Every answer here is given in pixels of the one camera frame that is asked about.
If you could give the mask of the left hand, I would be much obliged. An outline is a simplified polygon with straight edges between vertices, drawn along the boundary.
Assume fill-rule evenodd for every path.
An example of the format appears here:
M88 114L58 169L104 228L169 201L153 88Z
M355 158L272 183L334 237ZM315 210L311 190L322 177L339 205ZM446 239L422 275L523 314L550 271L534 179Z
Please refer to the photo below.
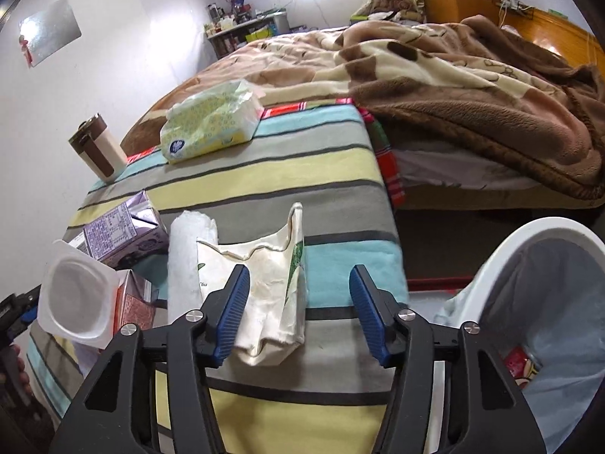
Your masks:
M33 395L30 377L25 371L25 362L20 357L20 347L16 344L1 350L1 377L22 398L30 398Z

